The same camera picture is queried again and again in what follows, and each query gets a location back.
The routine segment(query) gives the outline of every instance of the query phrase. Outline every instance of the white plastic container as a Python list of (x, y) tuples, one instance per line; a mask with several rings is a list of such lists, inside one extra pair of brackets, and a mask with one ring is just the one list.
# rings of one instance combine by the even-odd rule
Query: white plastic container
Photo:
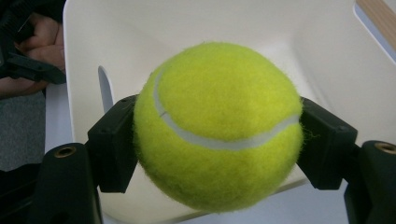
[[(302, 96), (358, 129), (357, 144), (394, 142), (396, 64), (354, 8), (352, 0), (68, 0), (68, 98), (65, 86), (49, 89), (47, 149), (86, 142), (91, 126), (113, 103), (138, 94), (154, 68), (205, 41), (237, 43), (271, 59)], [(304, 181), (296, 168), (281, 189)], [(164, 196), (140, 167), (125, 195), (101, 200), (106, 214), (124, 222), (201, 215)]]

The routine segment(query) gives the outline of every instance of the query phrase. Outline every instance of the human hand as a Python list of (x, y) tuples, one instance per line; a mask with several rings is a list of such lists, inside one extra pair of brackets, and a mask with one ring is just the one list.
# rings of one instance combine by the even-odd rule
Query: human hand
[[(34, 35), (15, 47), (25, 56), (57, 66), (65, 73), (64, 66), (64, 29), (57, 21), (33, 13), (29, 22), (35, 27)], [(28, 95), (43, 90), (46, 81), (34, 82), (25, 78), (0, 79), (0, 99)]]

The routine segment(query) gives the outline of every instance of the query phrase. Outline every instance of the black device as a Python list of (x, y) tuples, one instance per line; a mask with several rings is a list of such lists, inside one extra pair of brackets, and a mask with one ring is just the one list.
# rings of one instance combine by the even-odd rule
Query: black device
[[(41, 165), (1, 174), (0, 223), (103, 223), (97, 187), (102, 192), (125, 192), (137, 164), (135, 100), (130, 96), (118, 101), (88, 131), (85, 145), (56, 147)], [(350, 224), (396, 223), (396, 146), (369, 141), (358, 147), (356, 129), (302, 100), (305, 141), (297, 163), (311, 184), (339, 189), (342, 179), (348, 182)]]
[(0, 78), (66, 82), (59, 68), (21, 55), (14, 45), (33, 35), (34, 27), (28, 22), (33, 12), (62, 22), (64, 3), (65, 0), (0, 0)]

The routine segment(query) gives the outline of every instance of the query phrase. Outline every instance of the person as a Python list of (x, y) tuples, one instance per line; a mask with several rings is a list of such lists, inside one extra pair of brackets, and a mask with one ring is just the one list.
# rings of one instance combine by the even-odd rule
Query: person
[[(51, 63), (65, 72), (63, 25), (37, 13), (31, 15), (29, 22), (35, 27), (34, 35), (15, 44), (15, 47), (25, 56)], [(25, 78), (1, 78), (0, 99), (33, 94), (45, 89), (48, 84), (43, 80), (34, 82)]]
[[(64, 28), (57, 21), (33, 13), (34, 34), (15, 44), (25, 56), (57, 66), (65, 73)], [(45, 145), (45, 97), (49, 83), (24, 78), (0, 79), (0, 170), (39, 163)]]

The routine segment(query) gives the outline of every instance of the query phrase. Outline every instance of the tennis ball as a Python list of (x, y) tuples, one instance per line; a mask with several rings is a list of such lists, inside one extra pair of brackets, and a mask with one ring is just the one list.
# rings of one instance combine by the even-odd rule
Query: tennis ball
[(136, 154), (176, 201), (238, 210), (287, 177), (303, 142), (301, 113), (290, 80), (258, 52), (204, 43), (150, 75), (134, 109)]

